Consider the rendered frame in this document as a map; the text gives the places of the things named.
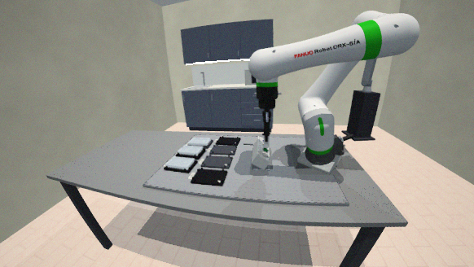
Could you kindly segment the white button panel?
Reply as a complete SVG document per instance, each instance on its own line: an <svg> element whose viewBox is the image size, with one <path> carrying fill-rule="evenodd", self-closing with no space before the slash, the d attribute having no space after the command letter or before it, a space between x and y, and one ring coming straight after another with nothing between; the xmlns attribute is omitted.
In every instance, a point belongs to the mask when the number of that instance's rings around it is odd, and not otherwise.
<svg viewBox="0 0 474 267"><path fill-rule="evenodd" d="M264 138L258 136L253 144L244 143L253 145L251 170L270 171L270 149L263 148L263 141Z"/></svg>

